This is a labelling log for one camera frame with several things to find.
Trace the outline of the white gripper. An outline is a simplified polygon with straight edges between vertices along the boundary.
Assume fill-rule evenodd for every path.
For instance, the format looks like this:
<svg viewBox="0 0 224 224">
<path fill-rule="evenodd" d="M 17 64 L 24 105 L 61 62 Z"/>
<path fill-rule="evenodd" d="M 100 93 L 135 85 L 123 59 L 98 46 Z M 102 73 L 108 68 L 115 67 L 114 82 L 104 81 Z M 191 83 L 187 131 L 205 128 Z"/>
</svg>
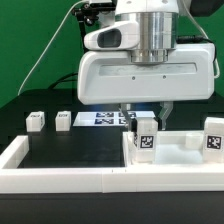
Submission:
<svg viewBox="0 0 224 224">
<path fill-rule="evenodd" d="M 121 103 L 130 132 L 137 131 L 137 120 L 128 114 L 129 103 L 161 102 L 158 122 L 165 130 L 172 101 L 212 95 L 214 57 L 211 43 L 179 44 L 166 62 L 158 64 L 133 63 L 128 51 L 88 52 L 80 61 L 77 95 L 84 104 Z"/>
</svg>

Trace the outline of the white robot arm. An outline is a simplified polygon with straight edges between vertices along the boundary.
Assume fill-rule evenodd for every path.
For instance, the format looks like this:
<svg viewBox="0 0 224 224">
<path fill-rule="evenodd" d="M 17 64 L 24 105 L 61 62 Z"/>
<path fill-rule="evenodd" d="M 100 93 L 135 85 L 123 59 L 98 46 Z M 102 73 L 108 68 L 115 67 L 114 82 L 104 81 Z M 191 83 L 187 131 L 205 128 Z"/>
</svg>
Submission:
<svg viewBox="0 0 224 224">
<path fill-rule="evenodd" d="M 220 71 L 205 33 L 179 36 L 180 16 L 210 16 L 224 0 L 117 0 L 104 26 L 84 37 L 78 71 L 84 104 L 160 102 L 162 123 L 173 103 L 207 99 Z"/>
</svg>

